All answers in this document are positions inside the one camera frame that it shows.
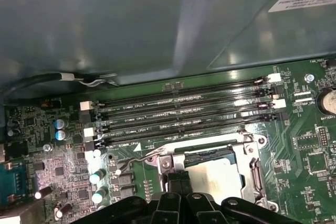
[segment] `dimm slot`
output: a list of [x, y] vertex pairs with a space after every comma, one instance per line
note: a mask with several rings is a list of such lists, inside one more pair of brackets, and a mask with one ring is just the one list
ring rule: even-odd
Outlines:
[[124, 140], [130, 140], [130, 139], [138, 139], [143, 137], [154, 137], [154, 136], [162, 136], [167, 134], [176, 134], [176, 133], [182, 133], [186, 131], [195, 131], [200, 129], [207, 129], [209, 127], [217, 127], [217, 126], [228, 126], [228, 125], [238, 125], [238, 124], [247, 124], [250, 123], [250, 121], [258, 121], [258, 120], [264, 120], [264, 117], [266, 115], [252, 115], [252, 116], [246, 116], [243, 118], [238, 119], [230, 119], [230, 120], [224, 120], [224, 121], [218, 121], [218, 122], [211, 122], [211, 123], [205, 123], [201, 125], [191, 125], [186, 127], [181, 127], [178, 129], [173, 130], [161, 130], [161, 131], [154, 131], [150, 133], [138, 133], [135, 135], [126, 135], [126, 136], [117, 136], [117, 137], [106, 137], [109, 138], [111, 141], [124, 141]]
[[[192, 88], [192, 89], [179, 89], [178, 94], [179, 95], [192, 95], [192, 94], [197, 94], [198, 91], [201, 92], [206, 92], [206, 91], [215, 91], [215, 90], [225, 90], [225, 89], [234, 89], [234, 88], [251, 88], [251, 87], [256, 87], [257, 89], [259, 88], [265, 88], [266, 85], [264, 84], [255, 84], [254, 82], [258, 79], [254, 80], [248, 80], [248, 81], [239, 81], [239, 82], [233, 82], [233, 83], [226, 83], [226, 84], [217, 84], [217, 85], [211, 85], [207, 87], [202, 87], [202, 88]], [[165, 99], [169, 95], [172, 97], [176, 94], [177, 90], [172, 91], [172, 92], [164, 92], [164, 93], [159, 93], [159, 94], [152, 94], [152, 95], [147, 95], [143, 97], [135, 97], [135, 98], [129, 98], [129, 99], [120, 99], [120, 100], [106, 100], [104, 103], [106, 105], [120, 105], [120, 104], [125, 104], [125, 103], [133, 103], [137, 102], [139, 100], [141, 101], [149, 101], [149, 100], [155, 100], [155, 99]]]
[[[92, 126], [102, 126], [107, 127], [111, 130], [120, 129], [122, 127], [126, 127], [128, 125], [132, 126], [140, 126], [140, 125], [146, 125], [151, 122], [155, 123], [163, 123], [163, 122], [174, 122], [176, 120], [183, 120], [183, 119], [190, 119], [197, 116], [207, 116], [207, 115], [213, 115], [218, 113], [230, 113], [230, 112], [244, 112], [244, 111], [251, 111], [251, 110], [261, 110], [263, 107], [258, 107], [261, 103], [254, 103], [254, 104], [247, 104], [247, 105], [241, 105], [241, 106], [229, 106], [229, 107], [223, 107], [219, 109], [208, 109], [207, 107], [215, 106], [215, 104], [208, 103], [206, 106], [198, 106], [193, 107], [194, 111], [189, 111], [187, 113], [174, 113], [175, 111], [166, 110], [165, 112], [158, 111], [154, 114], [136, 114], [132, 117], [128, 118], [119, 118], [119, 119], [111, 119], [108, 121], [98, 121], [96, 123], [92, 123]], [[187, 109], [179, 109], [176, 110], [179, 111], [185, 111]], [[166, 116], [160, 116], [156, 117], [158, 114], [166, 113]]]
[[182, 106], [184, 104], [190, 104], [190, 105], [197, 105], [197, 104], [202, 104], [205, 102], [216, 102], [216, 101], [236, 101], [236, 100], [241, 100], [241, 99], [253, 99], [253, 98], [258, 98], [263, 97], [265, 95], [260, 94], [260, 92], [256, 91], [254, 93], [248, 93], [248, 94], [242, 94], [242, 95], [232, 95], [232, 96], [227, 96], [227, 97], [221, 97], [221, 98], [213, 98], [213, 99], [207, 99], [207, 100], [196, 100], [196, 101], [181, 101], [181, 102], [172, 102], [172, 103], [167, 103], [167, 104], [158, 104], [158, 105], [151, 105], [151, 106], [143, 106], [139, 108], [132, 108], [132, 109], [127, 109], [123, 110], [125, 106], [122, 107], [108, 107], [108, 108], [100, 108], [95, 110], [96, 113], [108, 113], [108, 115], [113, 116], [113, 115], [119, 115], [119, 114], [130, 114], [134, 113], [134, 111], [153, 111], [161, 108], [175, 108], [177, 106]]

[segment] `black dimm slot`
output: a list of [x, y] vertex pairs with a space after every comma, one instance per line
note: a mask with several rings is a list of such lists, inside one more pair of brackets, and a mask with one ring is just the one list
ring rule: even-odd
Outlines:
[[[257, 108], [252, 108], [248, 111], [257, 111]], [[164, 125], [167, 125], [167, 124], [183, 123], [183, 122], [190, 122], [190, 121], [197, 121], [197, 120], [202, 120], [203, 121], [203, 120], [211, 119], [211, 118], [216, 117], [216, 116], [220, 117], [220, 116], [228, 116], [228, 115], [232, 115], [232, 112], [225, 112], [223, 114], [217, 114], [217, 113], [213, 114], [213, 113], [211, 113], [209, 115], [203, 115], [202, 114], [202, 116], [199, 116], [199, 117], [188, 118], [186, 120], [180, 120], [180, 121], [171, 120], [169, 122], [164, 122], [163, 124], [145, 124], [145, 125], [137, 125], [137, 126], [132, 126], [132, 127], [122, 127], [120, 129], [113, 129], [113, 130], [111, 130], [109, 132], [105, 132], [105, 133], [119, 133], [121, 131], [124, 131], [124, 132], [125, 131], [134, 131], [134, 130], [144, 129], [146, 127], [147, 128], [160, 127], [160, 126], [164, 126]], [[183, 126], [172, 126], [172, 127], [170, 127], [170, 129], [175, 129], [176, 127], [183, 127]]]
[[147, 107], [141, 107], [141, 108], [133, 108], [131, 110], [121, 110], [121, 111], [113, 111], [113, 112], [104, 112], [104, 109], [97, 109], [95, 110], [96, 113], [108, 113], [109, 116], [113, 115], [126, 115], [126, 114], [132, 114], [135, 111], [156, 111], [157, 109], [160, 108], [175, 108], [178, 106], [178, 108], [183, 105], [183, 104], [202, 104], [204, 102], [210, 102], [210, 101], [225, 101], [225, 102], [230, 102], [230, 101], [235, 101], [235, 100], [240, 100], [240, 99], [253, 99], [253, 98], [260, 98], [257, 97], [259, 95], [258, 92], [254, 93], [248, 93], [248, 94], [242, 94], [242, 95], [232, 95], [232, 96], [227, 96], [227, 97], [220, 97], [220, 98], [213, 98], [213, 99], [206, 99], [206, 100], [196, 100], [196, 101], [182, 101], [178, 103], [170, 103], [170, 104], [158, 104], [158, 105], [153, 105], [153, 106], [147, 106]]
[[131, 139], [138, 139], [138, 138], [145, 138], [145, 137], [154, 137], [154, 136], [162, 136], [162, 135], [167, 135], [167, 134], [176, 134], [176, 133], [181, 133], [181, 132], [186, 132], [187, 131], [196, 131], [200, 129], [207, 129], [210, 127], [217, 127], [217, 126], [228, 126], [228, 125], [233, 125], [233, 124], [241, 124], [241, 123], [249, 123], [249, 121], [255, 121], [255, 120], [263, 120], [264, 119], [264, 114], [263, 115], [252, 115], [252, 116], [246, 116], [243, 118], [238, 118], [238, 119], [229, 119], [229, 120], [224, 120], [224, 121], [218, 121], [218, 122], [212, 122], [212, 123], [206, 123], [206, 124], [201, 124], [201, 125], [190, 125], [186, 127], [182, 127], [179, 129], [174, 129], [174, 130], [161, 130], [161, 131], [154, 131], [151, 133], [138, 133], [135, 135], [127, 135], [127, 136], [118, 136], [118, 137], [107, 137], [107, 139], [111, 141], [124, 141], [124, 140], [131, 140]]
[[132, 125], [134, 127], [136, 126], [142, 126], [149, 124], [150, 122], [155, 122], [155, 123], [173, 123], [176, 122], [176, 120], [183, 120], [183, 119], [192, 119], [197, 117], [199, 115], [202, 116], [208, 116], [208, 115], [215, 115], [218, 113], [232, 113], [232, 112], [244, 112], [244, 111], [256, 111], [262, 108], [258, 108], [257, 105], [260, 103], [254, 103], [254, 104], [247, 104], [247, 105], [242, 105], [242, 106], [231, 106], [231, 107], [226, 107], [226, 108], [220, 108], [220, 109], [212, 109], [212, 110], [201, 110], [197, 112], [190, 112], [186, 114], [175, 114], [175, 115], [168, 115], [162, 118], [150, 118], [150, 119], [145, 119], [142, 121], [131, 121], [131, 122], [124, 122], [124, 123], [118, 123], [118, 124], [110, 124], [107, 126], [103, 126], [104, 128], [110, 129], [110, 130], [116, 130], [116, 129], [121, 129], [123, 127], [126, 127], [128, 125]]
[[129, 98], [129, 99], [119, 99], [119, 100], [106, 100], [104, 101], [104, 104], [112, 104], [112, 105], [120, 105], [125, 103], [133, 103], [140, 101], [150, 101], [150, 100], [156, 100], [156, 99], [166, 99], [170, 95], [173, 97], [174, 92], [178, 92], [179, 95], [193, 95], [197, 94], [197, 91], [201, 90], [204, 91], [215, 91], [215, 90], [226, 90], [226, 89], [234, 89], [234, 88], [249, 88], [249, 87], [262, 87], [263, 85], [258, 83], [255, 84], [255, 80], [248, 80], [248, 81], [239, 81], [239, 82], [233, 82], [233, 83], [226, 83], [226, 84], [218, 84], [218, 85], [212, 85], [212, 86], [206, 86], [202, 88], [193, 88], [193, 89], [179, 89], [172, 92], [164, 92], [159, 94], [152, 94], [152, 95], [146, 95], [143, 97], [135, 97], [135, 98]]

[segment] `integrated circuit chip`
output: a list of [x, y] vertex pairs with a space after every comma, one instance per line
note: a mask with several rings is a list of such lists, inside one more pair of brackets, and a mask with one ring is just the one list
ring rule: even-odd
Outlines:
[[320, 141], [317, 135], [296, 137], [296, 141], [299, 150], [320, 146]]
[[112, 196], [113, 197], [120, 197], [120, 191], [113, 191]]
[[63, 167], [57, 167], [57, 168], [55, 168], [55, 175], [56, 176], [64, 175], [64, 169], [63, 169]]
[[307, 208], [308, 210], [314, 210], [314, 204], [308, 204]]
[[26, 126], [32, 126], [32, 125], [35, 125], [35, 119], [34, 119], [34, 118], [26, 118], [26, 120], [25, 120], [25, 125], [26, 125]]
[[315, 174], [327, 170], [327, 158], [324, 152], [308, 154], [307, 162], [310, 174]]
[[88, 191], [86, 189], [78, 191], [79, 199], [87, 199], [89, 197]]
[[34, 170], [44, 170], [44, 168], [45, 166], [43, 162], [34, 164]]
[[95, 147], [94, 147], [94, 142], [85, 142], [85, 151], [89, 152], [89, 151], [94, 151]]
[[84, 152], [77, 153], [77, 159], [83, 159], [83, 158], [85, 158]]
[[281, 166], [274, 167], [274, 172], [275, 173], [282, 173], [282, 167]]
[[117, 166], [113, 165], [113, 166], [109, 166], [109, 171], [110, 172], [115, 172], [117, 170]]
[[72, 137], [72, 141], [74, 142], [74, 144], [80, 144], [83, 142], [83, 138], [81, 135], [74, 135]]

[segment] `silver capacitor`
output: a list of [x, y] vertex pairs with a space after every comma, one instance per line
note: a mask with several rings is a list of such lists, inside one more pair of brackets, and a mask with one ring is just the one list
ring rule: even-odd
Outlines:
[[99, 188], [93, 195], [92, 195], [92, 202], [95, 204], [99, 204], [103, 201], [107, 194], [107, 190], [105, 188]]
[[58, 130], [65, 129], [69, 126], [69, 121], [67, 119], [57, 119], [54, 122], [54, 127]]
[[58, 141], [67, 140], [70, 137], [70, 133], [67, 130], [59, 130], [55, 133], [55, 138]]

